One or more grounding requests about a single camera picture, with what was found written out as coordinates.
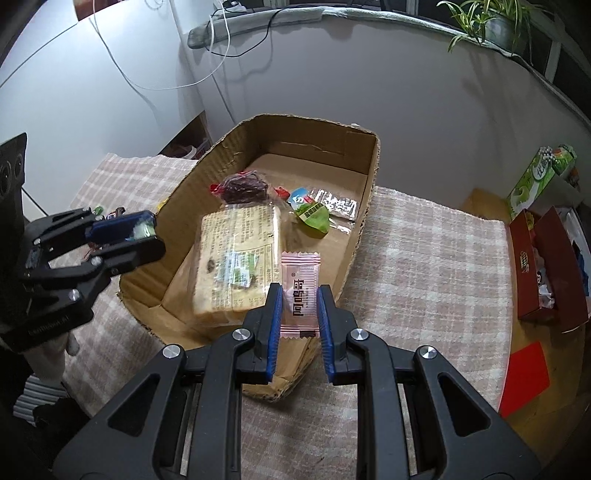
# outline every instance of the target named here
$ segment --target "green packet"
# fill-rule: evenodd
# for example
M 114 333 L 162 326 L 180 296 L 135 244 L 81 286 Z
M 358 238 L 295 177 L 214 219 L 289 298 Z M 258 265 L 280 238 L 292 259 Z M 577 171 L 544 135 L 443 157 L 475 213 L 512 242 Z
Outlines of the green packet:
M 294 190 L 287 202 L 302 222 L 322 233 L 328 233 L 329 210 L 310 197 L 308 190 L 305 188 Z

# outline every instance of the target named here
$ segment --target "checkered fabric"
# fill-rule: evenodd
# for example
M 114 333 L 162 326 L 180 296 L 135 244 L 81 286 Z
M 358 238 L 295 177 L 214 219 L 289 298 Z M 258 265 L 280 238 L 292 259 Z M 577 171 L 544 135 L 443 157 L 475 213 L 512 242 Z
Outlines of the checkered fabric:
M 108 156 L 72 207 L 153 209 L 194 162 Z M 125 310 L 114 281 L 76 336 L 65 380 L 96 413 L 161 347 Z M 509 358 L 511 268 L 505 226 L 377 187 L 341 306 L 393 346 L 434 345 L 495 408 Z M 316 359 L 285 399 L 243 399 L 243 479 L 353 479 L 356 393 Z

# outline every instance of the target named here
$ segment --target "white wall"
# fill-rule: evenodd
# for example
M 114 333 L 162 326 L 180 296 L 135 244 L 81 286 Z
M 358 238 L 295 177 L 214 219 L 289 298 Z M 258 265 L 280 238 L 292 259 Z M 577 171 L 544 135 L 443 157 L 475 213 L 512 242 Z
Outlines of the white wall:
M 230 54 L 263 36 L 234 37 Z M 237 121 L 281 112 L 357 123 L 381 139 L 378 184 L 452 207 L 477 186 L 506 196 L 541 145 L 572 144 L 591 179 L 591 135 L 558 99 L 496 52 L 460 42 L 448 54 L 449 40 L 338 18 L 273 28 L 225 61 L 219 91 L 200 85 L 210 133 L 232 127 L 220 92 Z M 189 52 L 195 76 L 208 73 L 209 54 Z
M 73 9 L 65 1 L 48 0 L 37 12 L 13 47 L 13 58 L 2 65 L 0 83 L 52 35 L 71 26 Z M 148 5 L 154 7 L 151 0 L 126 0 L 96 14 L 113 55 L 142 86 L 194 82 L 170 4 L 164 1 L 156 10 Z M 130 87 L 87 18 L 0 88 L 0 142 L 27 133 L 25 188 L 45 210 L 58 212 L 68 208 L 106 153 L 156 154 L 201 111 L 196 87 L 158 92 Z M 31 202 L 24 202 L 30 209 Z

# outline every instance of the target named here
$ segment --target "red box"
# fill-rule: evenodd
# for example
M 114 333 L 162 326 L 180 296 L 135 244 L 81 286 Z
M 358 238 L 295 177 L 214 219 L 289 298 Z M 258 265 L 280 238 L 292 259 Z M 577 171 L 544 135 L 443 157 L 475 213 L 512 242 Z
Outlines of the red box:
M 588 319 L 583 278 L 555 208 L 541 218 L 533 215 L 535 222 L 531 231 L 525 211 L 509 225 L 517 276 L 517 316 L 529 322 L 554 324 L 561 332 L 568 332 Z M 533 247 L 538 249 L 545 262 L 554 293 L 553 309 L 540 307 Z

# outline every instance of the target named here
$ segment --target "candy wrapper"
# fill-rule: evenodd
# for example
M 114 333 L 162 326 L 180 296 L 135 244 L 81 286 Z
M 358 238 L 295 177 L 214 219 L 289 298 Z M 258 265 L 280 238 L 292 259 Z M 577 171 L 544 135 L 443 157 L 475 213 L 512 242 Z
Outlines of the candy wrapper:
M 323 189 L 310 189 L 309 196 L 323 204 L 329 211 L 329 213 L 335 217 L 344 218 L 345 220 L 351 220 L 354 222 L 357 218 L 357 201 L 343 197 L 341 195 L 335 195 L 328 190 Z
M 304 188 L 295 189 L 291 192 L 288 203 L 302 222 L 322 232 L 329 231 L 329 210 L 325 205 L 310 197 L 308 190 Z
M 318 253 L 281 254 L 281 276 L 284 293 L 284 319 L 281 322 L 281 336 L 318 336 L 316 292 L 320 255 Z

